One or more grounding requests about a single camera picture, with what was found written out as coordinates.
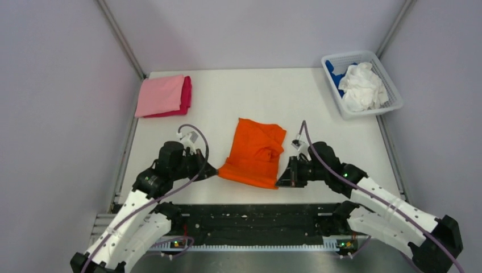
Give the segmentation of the orange t shirt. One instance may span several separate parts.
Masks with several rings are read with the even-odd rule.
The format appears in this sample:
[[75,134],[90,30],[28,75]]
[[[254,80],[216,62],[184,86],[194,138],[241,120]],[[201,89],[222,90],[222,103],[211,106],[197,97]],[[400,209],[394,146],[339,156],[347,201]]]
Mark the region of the orange t shirt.
[[253,187],[274,189],[286,130],[277,124],[264,124],[239,118],[229,156],[218,176]]

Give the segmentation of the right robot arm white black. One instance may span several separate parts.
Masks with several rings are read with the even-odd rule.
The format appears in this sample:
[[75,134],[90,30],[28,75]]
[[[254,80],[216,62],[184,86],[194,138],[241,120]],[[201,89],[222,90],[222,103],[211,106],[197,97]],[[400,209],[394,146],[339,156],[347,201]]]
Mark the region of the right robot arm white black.
[[390,193],[365,171],[342,163],[325,142],[293,140],[298,154],[276,182],[303,188],[323,182],[346,200],[337,205],[322,234],[366,234],[398,250],[420,272],[449,272],[463,250],[460,227],[449,215],[435,216]]

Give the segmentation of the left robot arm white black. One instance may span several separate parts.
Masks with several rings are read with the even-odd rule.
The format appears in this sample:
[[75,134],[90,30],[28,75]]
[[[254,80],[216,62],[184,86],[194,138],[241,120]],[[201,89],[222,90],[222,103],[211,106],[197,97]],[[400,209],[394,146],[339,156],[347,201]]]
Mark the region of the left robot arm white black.
[[86,251],[71,258],[72,271],[131,272],[158,239],[179,233],[181,213],[164,199],[216,175],[209,155],[208,145],[202,152],[191,140],[165,142],[157,159],[137,175],[105,231]]

